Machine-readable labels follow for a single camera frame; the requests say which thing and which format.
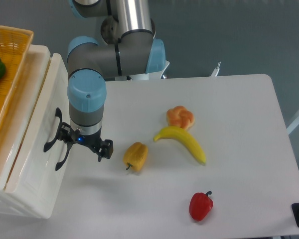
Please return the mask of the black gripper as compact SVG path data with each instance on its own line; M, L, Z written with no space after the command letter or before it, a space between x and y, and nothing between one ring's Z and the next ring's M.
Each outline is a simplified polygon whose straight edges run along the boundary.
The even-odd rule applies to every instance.
M103 158L110 159L114 151L112 140L101 140L101 129L91 135L82 135L78 130L71 129L68 123L62 122L58 139L67 145L67 149L71 149L73 144L89 148L98 155L98 162L101 162Z

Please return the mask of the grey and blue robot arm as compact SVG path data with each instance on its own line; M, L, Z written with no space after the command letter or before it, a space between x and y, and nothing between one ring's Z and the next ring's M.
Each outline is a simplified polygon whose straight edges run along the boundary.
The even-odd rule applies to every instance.
M111 16L118 23L114 43L101 46L88 36L74 38L68 46L70 123L60 129L68 148L80 144L110 158L113 142L101 139L107 78L160 72L165 67L165 47L152 29L146 0L72 0L70 7L82 18Z

